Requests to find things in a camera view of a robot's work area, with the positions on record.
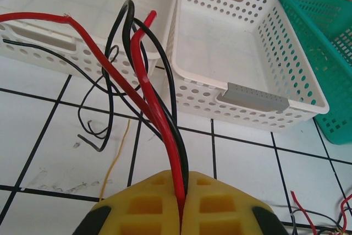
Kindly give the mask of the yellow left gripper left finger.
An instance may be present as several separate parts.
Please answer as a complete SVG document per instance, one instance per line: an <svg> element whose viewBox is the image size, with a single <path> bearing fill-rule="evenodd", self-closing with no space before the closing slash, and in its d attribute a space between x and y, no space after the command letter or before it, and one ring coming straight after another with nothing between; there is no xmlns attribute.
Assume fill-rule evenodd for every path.
<svg viewBox="0 0 352 235"><path fill-rule="evenodd" d="M162 171L99 201L74 234L180 234L170 171Z"/></svg>

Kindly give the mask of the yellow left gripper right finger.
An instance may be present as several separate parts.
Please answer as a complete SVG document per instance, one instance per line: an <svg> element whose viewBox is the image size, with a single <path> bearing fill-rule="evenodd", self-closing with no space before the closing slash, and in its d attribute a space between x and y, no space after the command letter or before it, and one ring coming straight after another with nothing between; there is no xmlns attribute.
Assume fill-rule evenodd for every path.
<svg viewBox="0 0 352 235"><path fill-rule="evenodd" d="M269 205L205 174L189 173L182 234L288 234Z"/></svg>

